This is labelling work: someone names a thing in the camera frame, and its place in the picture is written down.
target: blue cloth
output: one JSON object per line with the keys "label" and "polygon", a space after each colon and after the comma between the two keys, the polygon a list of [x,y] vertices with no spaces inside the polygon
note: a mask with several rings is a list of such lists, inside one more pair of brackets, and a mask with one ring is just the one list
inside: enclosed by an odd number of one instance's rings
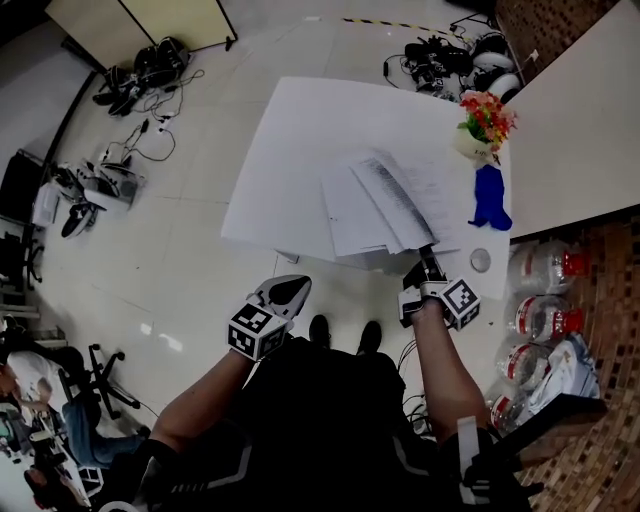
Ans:
{"label": "blue cloth", "polygon": [[476,215],[469,224],[482,227],[487,222],[492,228],[509,231],[513,221],[502,207],[504,182],[500,169],[485,165],[476,171]]}
{"label": "blue cloth", "polygon": [[102,437],[89,423],[84,403],[75,399],[64,405],[62,416],[67,426],[69,448],[83,466],[109,469],[119,453],[134,453],[145,440],[143,436]]}

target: white table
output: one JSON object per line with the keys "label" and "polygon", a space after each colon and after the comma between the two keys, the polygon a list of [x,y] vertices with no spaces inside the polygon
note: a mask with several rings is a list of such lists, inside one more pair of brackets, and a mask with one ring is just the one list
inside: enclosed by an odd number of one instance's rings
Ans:
{"label": "white table", "polygon": [[[317,78],[282,78],[258,126],[222,227],[225,238],[294,255],[365,267],[364,257],[336,258],[320,184],[322,173],[363,148],[389,151],[402,166],[442,154],[452,191],[461,250],[438,257],[450,277],[464,275],[480,295],[501,299],[509,234],[473,219],[475,172],[452,138],[464,120],[456,104],[391,87]],[[500,155],[505,209],[510,211],[508,147]],[[471,252],[491,255],[488,272],[469,263]]]}

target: chair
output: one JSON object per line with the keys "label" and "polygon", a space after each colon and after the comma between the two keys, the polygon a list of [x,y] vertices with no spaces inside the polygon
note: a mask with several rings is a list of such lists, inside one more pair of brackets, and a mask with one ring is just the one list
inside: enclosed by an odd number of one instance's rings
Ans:
{"label": "chair", "polygon": [[[65,350],[75,351],[80,358],[82,356],[80,353],[72,347],[65,347],[64,349],[52,350],[50,352],[53,353],[55,357],[56,352],[65,351]],[[77,371],[77,364],[73,365],[72,373],[67,370],[65,367],[64,361],[58,362],[54,357],[49,357],[54,362],[57,362],[60,366],[62,366],[62,370],[58,372],[58,376],[60,377],[60,381],[62,382],[62,386],[64,387],[65,394],[67,395],[67,400],[72,401],[73,395],[71,393],[71,386],[77,385],[81,391],[91,391],[94,390],[100,393],[100,397],[104,401],[104,406],[109,413],[109,417],[112,420],[116,420],[120,417],[120,413],[118,411],[114,411],[111,407],[110,397],[119,400],[125,405],[129,407],[133,407],[134,409],[140,409],[140,402],[137,400],[133,400],[123,396],[119,391],[115,390],[111,384],[109,384],[108,379],[111,374],[111,370],[113,370],[113,365],[116,363],[116,360],[124,361],[124,352],[116,352],[113,354],[106,366],[98,363],[96,360],[95,352],[100,350],[100,345],[93,344],[89,345],[89,357],[91,359],[91,370],[84,370],[82,373]]]}

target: flower pot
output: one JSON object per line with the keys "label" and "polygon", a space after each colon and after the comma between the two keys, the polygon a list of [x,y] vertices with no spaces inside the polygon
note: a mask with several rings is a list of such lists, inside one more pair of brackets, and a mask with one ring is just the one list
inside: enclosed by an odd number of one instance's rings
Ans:
{"label": "flower pot", "polygon": [[491,155],[491,146],[486,142],[474,139],[466,128],[456,130],[453,147],[471,160],[485,160]]}

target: stack of papers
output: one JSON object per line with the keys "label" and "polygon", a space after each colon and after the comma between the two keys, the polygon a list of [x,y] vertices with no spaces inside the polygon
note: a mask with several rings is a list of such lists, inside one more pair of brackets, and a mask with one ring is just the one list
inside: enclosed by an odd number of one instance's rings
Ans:
{"label": "stack of papers", "polygon": [[322,176],[336,256],[387,250],[398,254],[436,244],[459,249],[446,206],[444,173],[432,163],[401,168],[370,150]]}

